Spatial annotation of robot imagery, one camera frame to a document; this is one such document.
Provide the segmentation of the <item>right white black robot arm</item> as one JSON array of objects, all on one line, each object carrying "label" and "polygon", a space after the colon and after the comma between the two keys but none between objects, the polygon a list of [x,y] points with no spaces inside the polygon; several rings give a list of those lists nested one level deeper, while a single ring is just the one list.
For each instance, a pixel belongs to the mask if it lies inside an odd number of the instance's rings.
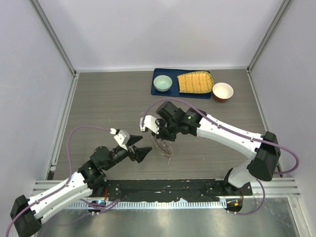
[{"label": "right white black robot arm", "polygon": [[170,101],[163,102],[156,113],[159,118],[145,115],[141,119],[141,131],[150,130],[156,138],[167,141],[175,141],[179,133],[207,138],[226,145],[248,158],[246,162],[227,172],[222,184],[225,193],[234,195],[254,179],[266,182],[272,180],[280,157],[275,134],[247,132],[193,107],[183,111]]}]

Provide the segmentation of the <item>metal disc with keyrings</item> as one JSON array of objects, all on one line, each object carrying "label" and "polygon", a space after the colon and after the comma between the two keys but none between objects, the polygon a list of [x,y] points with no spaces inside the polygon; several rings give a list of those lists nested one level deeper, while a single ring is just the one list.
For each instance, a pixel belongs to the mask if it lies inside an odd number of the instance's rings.
[{"label": "metal disc with keyrings", "polygon": [[170,164],[171,157],[172,157],[172,148],[167,145],[167,143],[160,139],[156,138],[154,135],[150,134],[150,139],[156,148],[156,150],[165,158],[168,158],[167,164]]}]

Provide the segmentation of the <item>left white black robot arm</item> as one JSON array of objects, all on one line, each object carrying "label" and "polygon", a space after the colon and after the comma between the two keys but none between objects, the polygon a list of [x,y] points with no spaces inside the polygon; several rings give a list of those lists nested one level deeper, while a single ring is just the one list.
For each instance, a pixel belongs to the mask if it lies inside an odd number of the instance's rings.
[{"label": "left white black robot arm", "polygon": [[30,237],[37,233],[42,224],[72,202],[85,197],[100,197],[105,191],[105,171],[111,169],[125,158],[141,163],[152,147],[138,148],[135,143],[142,136],[128,135],[122,145],[112,150],[105,146],[97,147],[89,160],[68,179],[36,196],[20,195],[13,203],[10,217],[11,227],[18,236]]}]

